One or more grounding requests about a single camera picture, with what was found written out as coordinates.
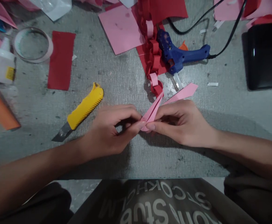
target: black case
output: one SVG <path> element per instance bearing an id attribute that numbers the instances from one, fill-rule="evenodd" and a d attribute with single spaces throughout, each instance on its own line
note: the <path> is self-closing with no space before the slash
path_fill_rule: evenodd
<path id="1" fill-rule="evenodd" d="M 272 88 L 272 23 L 248 30 L 248 88 Z"/>

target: person's left hand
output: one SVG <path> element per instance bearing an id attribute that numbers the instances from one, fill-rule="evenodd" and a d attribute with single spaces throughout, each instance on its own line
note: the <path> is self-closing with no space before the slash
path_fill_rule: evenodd
<path id="1" fill-rule="evenodd" d="M 89 132 L 78 139 L 84 161 L 121 153 L 146 125 L 141 118 L 132 104 L 100 108 Z M 133 119 L 135 123 L 126 124 L 128 128 L 119 134 L 115 126 L 125 119 Z"/>

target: forearm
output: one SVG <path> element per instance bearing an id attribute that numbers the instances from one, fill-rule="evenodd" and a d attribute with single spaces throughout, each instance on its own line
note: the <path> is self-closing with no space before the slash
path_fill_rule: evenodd
<path id="1" fill-rule="evenodd" d="M 77 140 L 0 167 L 0 215 L 22 205 L 80 161 Z"/>
<path id="2" fill-rule="evenodd" d="M 272 141 L 216 131 L 212 148 L 242 163 L 259 176 L 272 180 Z"/>

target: table surface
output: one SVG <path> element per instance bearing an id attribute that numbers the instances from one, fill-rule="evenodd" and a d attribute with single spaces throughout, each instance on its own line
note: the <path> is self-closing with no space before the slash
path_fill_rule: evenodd
<path id="1" fill-rule="evenodd" d="M 176 20 L 177 28 L 190 27 L 213 1 L 187 1 L 188 19 Z M 60 143 L 51 139 L 66 122 L 66 117 L 91 91 L 92 83 L 98 82 L 105 92 L 98 107 L 115 104 L 134 104 L 144 114 L 155 97 L 150 92 L 136 49 L 114 55 L 98 18 L 95 7 L 74 2 L 72 10 L 56 22 L 43 12 L 28 12 L 10 4 L 10 11 L 18 16 L 18 28 L 34 26 L 49 36 L 52 31 L 76 33 L 71 82 L 68 91 L 47 89 L 48 62 L 29 64 L 19 57 L 16 60 L 16 92 L 3 91 L 22 127 L 13 132 L 0 134 L 0 165 L 37 153 Z M 211 46 L 211 54 L 224 47 L 234 25 L 224 22 L 212 32 L 213 13 L 195 27 L 190 34 L 179 36 L 165 22 L 173 43 L 181 45 L 185 40 L 189 50 L 204 44 Z M 199 85 L 192 99 L 206 120 L 216 128 L 263 137 L 272 140 L 272 89 L 248 91 L 245 75 L 242 32 L 247 21 L 240 22 L 228 48 L 213 60 L 189 63 L 180 73 L 183 85 L 193 82 Z M 170 75 L 163 74 L 159 80 L 164 84 L 163 101 L 174 95 Z M 218 82 L 217 87 L 207 86 Z M 82 136 L 90 127 L 97 108 L 73 132 L 66 141 Z M 173 178 L 226 176 L 242 167 L 233 160 L 210 149 L 181 146 L 164 136 L 137 135 L 125 151 L 84 164 L 64 179 L 105 178 Z"/>

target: glue bottle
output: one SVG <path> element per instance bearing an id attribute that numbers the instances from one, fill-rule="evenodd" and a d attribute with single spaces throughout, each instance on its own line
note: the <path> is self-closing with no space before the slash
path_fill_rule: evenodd
<path id="1" fill-rule="evenodd" d="M 15 55 L 10 52 L 8 38 L 4 38 L 0 47 L 0 82 L 12 84 L 15 72 Z"/>

